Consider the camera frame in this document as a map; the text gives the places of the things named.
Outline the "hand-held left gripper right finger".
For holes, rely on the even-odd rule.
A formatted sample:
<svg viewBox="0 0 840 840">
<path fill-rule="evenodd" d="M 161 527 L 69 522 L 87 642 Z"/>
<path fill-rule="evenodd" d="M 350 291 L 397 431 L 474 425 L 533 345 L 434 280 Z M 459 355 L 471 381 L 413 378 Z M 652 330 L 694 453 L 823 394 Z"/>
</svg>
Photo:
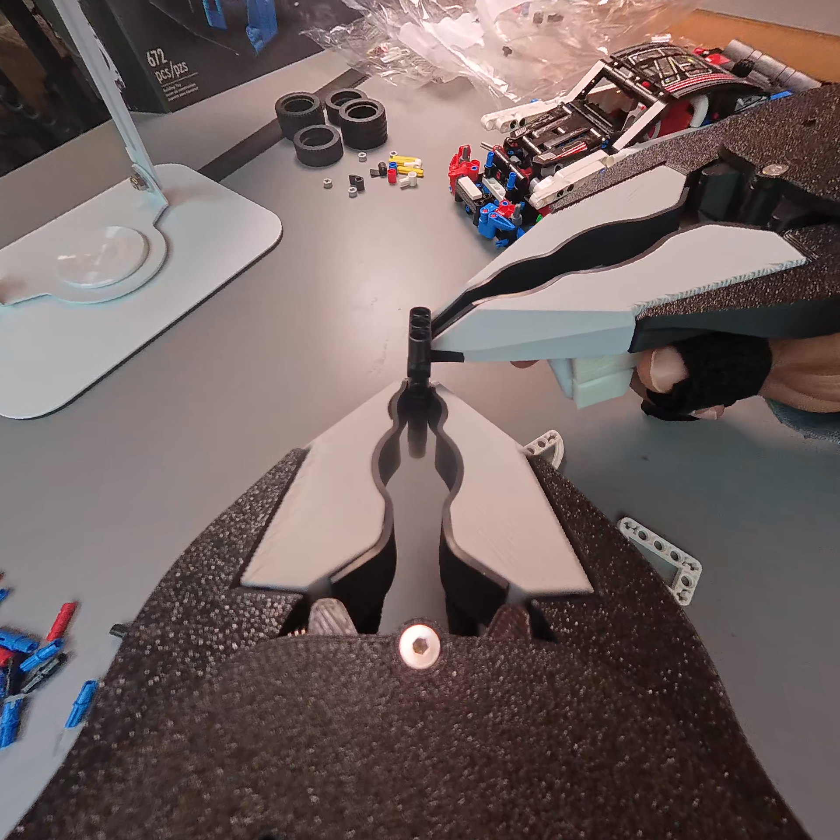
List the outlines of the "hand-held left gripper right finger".
<svg viewBox="0 0 840 840">
<path fill-rule="evenodd" d="M 439 549 L 449 631 L 475 635 L 505 604 L 592 594 L 535 471 L 556 479 L 557 469 L 444 386 L 434 392 L 435 467 L 449 490 Z"/>
</svg>

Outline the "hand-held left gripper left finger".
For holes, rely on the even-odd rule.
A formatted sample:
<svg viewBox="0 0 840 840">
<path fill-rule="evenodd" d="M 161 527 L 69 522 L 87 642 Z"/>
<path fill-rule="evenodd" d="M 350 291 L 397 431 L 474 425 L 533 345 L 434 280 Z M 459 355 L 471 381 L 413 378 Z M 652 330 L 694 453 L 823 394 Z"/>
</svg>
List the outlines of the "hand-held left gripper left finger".
<svg viewBox="0 0 840 840">
<path fill-rule="evenodd" d="M 332 597 L 361 634 L 378 632 L 396 572 L 393 504 L 401 463 L 397 381 L 314 438 L 250 555 L 243 586 Z"/>
</svg>

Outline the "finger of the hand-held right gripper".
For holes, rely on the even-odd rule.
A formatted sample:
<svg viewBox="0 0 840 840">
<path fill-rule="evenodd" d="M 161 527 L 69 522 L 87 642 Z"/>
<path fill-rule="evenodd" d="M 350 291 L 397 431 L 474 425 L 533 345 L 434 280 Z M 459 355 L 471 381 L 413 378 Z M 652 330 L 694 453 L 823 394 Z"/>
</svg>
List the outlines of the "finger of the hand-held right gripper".
<svg viewBox="0 0 840 840">
<path fill-rule="evenodd" d="M 528 294 L 562 275 L 640 256 L 677 230 L 686 180 L 660 165 L 552 213 L 435 313 L 434 335 L 484 300 Z"/>
<path fill-rule="evenodd" d="M 622 264 L 495 297 L 447 327 L 436 352 L 465 361 L 539 361 L 629 351 L 637 315 L 672 300 L 803 265 L 783 236 L 735 224 L 684 228 Z"/>
</svg>

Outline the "white curved panel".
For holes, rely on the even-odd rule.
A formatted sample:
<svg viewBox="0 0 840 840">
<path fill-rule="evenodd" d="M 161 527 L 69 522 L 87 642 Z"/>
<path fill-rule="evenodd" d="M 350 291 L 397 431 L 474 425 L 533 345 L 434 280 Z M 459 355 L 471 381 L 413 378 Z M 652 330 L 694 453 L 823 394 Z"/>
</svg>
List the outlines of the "white curved panel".
<svg viewBox="0 0 840 840">
<path fill-rule="evenodd" d="M 546 460 L 554 469 L 559 469 L 563 462 L 564 441 L 555 429 L 550 429 L 541 436 L 534 438 L 530 443 L 525 444 L 522 449 L 529 456 Z"/>
<path fill-rule="evenodd" d="M 700 562 L 647 526 L 624 517 L 617 523 L 620 533 L 654 566 L 667 584 L 675 601 L 687 606 L 700 580 Z"/>
</svg>

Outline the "black toy brick assembly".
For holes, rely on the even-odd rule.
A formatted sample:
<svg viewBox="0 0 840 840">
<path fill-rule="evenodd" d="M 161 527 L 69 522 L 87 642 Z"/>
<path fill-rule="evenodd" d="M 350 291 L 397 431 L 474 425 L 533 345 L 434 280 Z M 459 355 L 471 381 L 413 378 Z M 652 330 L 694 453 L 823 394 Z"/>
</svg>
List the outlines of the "black toy brick assembly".
<svg viewBox="0 0 840 840">
<path fill-rule="evenodd" d="M 401 424 L 407 425 L 408 454 L 422 459 L 426 454 L 427 430 L 433 390 L 432 314 L 413 308 L 409 314 L 406 382 L 398 402 Z"/>
</svg>

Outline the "person's right forearm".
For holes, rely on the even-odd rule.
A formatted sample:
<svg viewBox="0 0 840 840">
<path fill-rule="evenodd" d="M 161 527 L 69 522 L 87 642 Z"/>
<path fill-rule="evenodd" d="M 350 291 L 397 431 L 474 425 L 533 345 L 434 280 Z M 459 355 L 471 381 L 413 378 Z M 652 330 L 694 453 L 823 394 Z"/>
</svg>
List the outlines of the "person's right forearm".
<svg viewBox="0 0 840 840">
<path fill-rule="evenodd" d="M 839 445 L 839 412 L 814 413 L 765 398 L 775 418 L 804 438 L 822 440 Z"/>
</svg>

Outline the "grey desk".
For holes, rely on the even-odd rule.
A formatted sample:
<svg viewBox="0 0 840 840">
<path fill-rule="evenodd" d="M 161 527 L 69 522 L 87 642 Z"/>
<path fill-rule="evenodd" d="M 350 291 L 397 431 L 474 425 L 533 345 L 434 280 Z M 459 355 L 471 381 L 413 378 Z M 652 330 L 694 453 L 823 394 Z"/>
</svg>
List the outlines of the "grey desk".
<svg viewBox="0 0 840 840">
<path fill-rule="evenodd" d="M 423 183 L 327 172 L 278 142 L 224 179 L 278 215 L 278 246 L 58 413 L 2 419 L 2 615 L 77 586 L 137 610 L 205 526 L 285 453 L 405 374 L 413 306 L 436 308 L 495 255 L 462 219 L 446 169 L 486 135 L 457 80 L 362 84 L 390 148 Z M 332 179 L 331 190 L 322 188 Z M 441 365 L 435 377 L 526 443 L 549 428 L 563 472 L 615 521 L 695 556 L 687 613 L 742 728 L 813 838 L 838 836 L 838 447 L 783 427 L 759 398 L 717 421 L 661 423 L 633 393 L 578 411 L 544 364 Z M 64 756 L 2 756 L 2 837 Z"/>
</svg>

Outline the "person's right hand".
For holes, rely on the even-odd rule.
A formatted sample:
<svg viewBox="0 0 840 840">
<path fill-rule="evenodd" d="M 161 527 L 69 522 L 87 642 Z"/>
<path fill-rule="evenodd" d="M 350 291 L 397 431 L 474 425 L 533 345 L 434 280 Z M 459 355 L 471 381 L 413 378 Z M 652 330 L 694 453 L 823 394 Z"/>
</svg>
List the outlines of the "person's right hand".
<svg viewBox="0 0 840 840">
<path fill-rule="evenodd" d="M 761 396 L 791 414 L 837 414 L 839 336 L 768 340 L 714 332 L 643 352 L 631 386 L 646 414 L 669 422 L 718 419 Z"/>
</svg>

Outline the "toy brick car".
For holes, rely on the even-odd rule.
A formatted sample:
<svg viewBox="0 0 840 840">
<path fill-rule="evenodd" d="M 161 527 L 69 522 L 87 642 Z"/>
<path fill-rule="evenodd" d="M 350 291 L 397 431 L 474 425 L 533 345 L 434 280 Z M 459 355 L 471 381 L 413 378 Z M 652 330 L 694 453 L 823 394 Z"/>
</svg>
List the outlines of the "toy brick car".
<svg viewBox="0 0 840 840">
<path fill-rule="evenodd" d="M 645 145 L 821 85 L 736 39 L 725 49 L 652 40 L 597 60 L 557 98 L 484 116 L 502 140 L 482 144 L 482 161 L 460 146 L 449 191 L 478 235 L 503 249 Z"/>
</svg>

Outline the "clear plastic bags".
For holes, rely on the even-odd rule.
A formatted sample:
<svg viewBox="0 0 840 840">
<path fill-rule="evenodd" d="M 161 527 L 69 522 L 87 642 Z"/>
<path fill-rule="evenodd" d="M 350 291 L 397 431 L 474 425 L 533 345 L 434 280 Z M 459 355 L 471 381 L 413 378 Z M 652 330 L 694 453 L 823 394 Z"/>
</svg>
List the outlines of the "clear plastic bags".
<svg viewBox="0 0 840 840">
<path fill-rule="evenodd" d="M 349 1 L 302 33 L 393 85 L 467 79 L 503 103 L 567 92 L 598 60 L 664 36 L 693 1 Z"/>
</svg>

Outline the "book stand with white base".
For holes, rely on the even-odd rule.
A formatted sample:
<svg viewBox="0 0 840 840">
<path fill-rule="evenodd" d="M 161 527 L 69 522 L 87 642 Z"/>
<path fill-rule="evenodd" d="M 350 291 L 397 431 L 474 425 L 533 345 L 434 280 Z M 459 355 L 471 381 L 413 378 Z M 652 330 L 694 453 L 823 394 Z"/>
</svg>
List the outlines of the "book stand with white base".
<svg viewBox="0 0 840 840">
<path fill-rule="evenodd" d="M 273 212 L 153 164 L 78 2 L 56 2 L 133 173 L 1 251 L 1 414 L 59 410 L 279 242 Z"/>
</svg>

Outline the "pile of coloured pins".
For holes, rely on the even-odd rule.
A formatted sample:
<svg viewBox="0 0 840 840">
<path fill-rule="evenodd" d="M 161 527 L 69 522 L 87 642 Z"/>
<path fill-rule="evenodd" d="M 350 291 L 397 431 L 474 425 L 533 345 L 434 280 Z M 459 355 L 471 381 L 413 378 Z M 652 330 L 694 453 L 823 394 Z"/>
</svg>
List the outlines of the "pile of coloured pins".
<svg viewBox="0 0 840 840">
<path fill-rule="evenodd" d="M 44 613 L 2 615 L 2 756 L 57 760 L 98 710 L 137 610 L 68 584 L 54 595 L 38 582 L 34 593 L 45 596 L 35 604 Z"/>
</svg>

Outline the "black toy set box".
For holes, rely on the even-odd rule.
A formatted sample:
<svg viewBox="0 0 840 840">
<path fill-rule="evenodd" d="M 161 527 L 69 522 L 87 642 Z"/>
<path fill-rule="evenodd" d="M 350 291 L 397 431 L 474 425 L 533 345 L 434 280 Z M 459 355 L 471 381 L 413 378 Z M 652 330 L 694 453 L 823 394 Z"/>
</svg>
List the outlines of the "black toy set box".
<svg viewBox="0 0 840 840">
<path fill-rule="evenodd" d="M 168 113 L 320 51 L 303 32 L 359 13 L 341 1 L 82 1 L 131 111 Z"/>
</svg>

